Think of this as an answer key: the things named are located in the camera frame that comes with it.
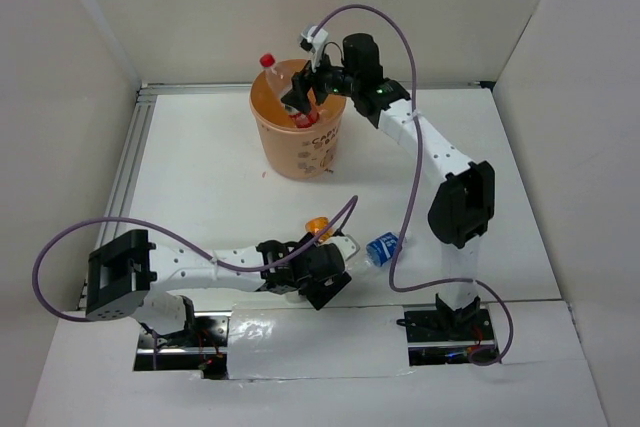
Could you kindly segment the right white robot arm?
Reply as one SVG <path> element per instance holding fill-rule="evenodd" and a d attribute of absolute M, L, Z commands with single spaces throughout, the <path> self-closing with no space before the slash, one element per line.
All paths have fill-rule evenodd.
<path fill-rule="evenodd" d="M 415 155 L 417 178 L 427 178 L 435 186 L 427 222 L 441 243 L 445 277 L 436 295 L 436 326 L 444 337 L 460 338 L 480 308 L 475 280 L 480 240 L 495 211 L 493 167 L 460 152 L 419 114 L 416 96 L 384 75 L 379 47 L 371 35 L 345 37 L 338 66 L 332 65 L 325 52 L 325 30 L 313 26 L 301 35 L 299 43 L 310 58 L 293 74 L 282 101 L 308 113 L 308 94 L 317 104 L 330 95 L 350 99 L 362 117 Z"/>

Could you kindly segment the clear bottle red label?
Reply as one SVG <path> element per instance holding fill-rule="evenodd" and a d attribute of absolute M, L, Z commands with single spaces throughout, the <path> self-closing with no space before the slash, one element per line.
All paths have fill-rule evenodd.
<path fill-rule="evenodd" d="M 293 71 L 284 63 L 277 62 L 271 53 L 262 55 L 259 59 L 259 63 L 265 73 L 267 84 L 269 85 L 272 93 L 285 111 L 286 115 L 294 123 L 295 127 L 299 129 L 306 129 L 313 126 L 319 120 L 319 113 L 316 110 L 311 109 L 308 114 L 305 114 L 282 102 L 282 97 L 292 88 L 291 78 L 293 76 Z"/>

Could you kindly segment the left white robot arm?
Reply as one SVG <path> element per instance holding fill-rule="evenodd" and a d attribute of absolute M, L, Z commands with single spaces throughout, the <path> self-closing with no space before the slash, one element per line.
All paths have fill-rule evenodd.
<path fill-rule="evenodd" d="M 196 337 L 194 306 L 185 289 L 295 293 L 322 309 L 350 282 L 346 264 L 359 250 L 338 234 L 317 243 L 262 242 L 204 255 L 150 241 L 135 229 L 89 255 L 86 317 L 93 322 L 126 317 L 176 346 Z"/>

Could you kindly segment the clear bottle blue label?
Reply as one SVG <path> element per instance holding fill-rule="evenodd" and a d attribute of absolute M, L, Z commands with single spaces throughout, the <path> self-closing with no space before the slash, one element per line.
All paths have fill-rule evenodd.
<path fill-rule="evenodd" d="M 363 251 L 349 262 L 349 273 L 357 278 L 373 278 L 385 274 L 393 255 L 410 240 L 409 234 L 404 237 L 393 231 L 381 234 L 368 242 Z"/>

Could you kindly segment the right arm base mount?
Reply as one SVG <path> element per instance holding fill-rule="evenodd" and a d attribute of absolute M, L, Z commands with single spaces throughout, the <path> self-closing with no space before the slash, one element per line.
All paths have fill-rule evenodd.
<path fill-rule="evenodd" d="M 413 367 L 492 364 L 499 356 L 489 311 L 478 296 L 458 310 L 436 296 L 434 306 L 405 309 L 396 325 L 405 332 Z"/>

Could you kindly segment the orange juice bottle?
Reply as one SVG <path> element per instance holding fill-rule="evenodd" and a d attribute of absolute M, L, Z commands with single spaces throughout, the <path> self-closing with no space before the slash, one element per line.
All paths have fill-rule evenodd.
<path fill-rule="evenodd" d="M 330 221 L 327 217 L 316 217 L 305 224 L 305 230 L 312 236 L 316 236 L 320 232 L 323 232 L 323 235 L 318 238 L 317 242 L 324 243 L 330 239 L 334 233 L 334 230 L 329 227 L 329 223 Z"/>

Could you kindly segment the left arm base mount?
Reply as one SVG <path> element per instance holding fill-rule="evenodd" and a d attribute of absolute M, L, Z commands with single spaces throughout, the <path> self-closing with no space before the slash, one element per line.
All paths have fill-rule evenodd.
<path fill-rule="evenodd" d="M 195 313 L 195 327 L 186 334 L 154 337 L 140 329 L 133 370 L 186 371 L 207 380 L 227 380 L 230 311 Z"/>

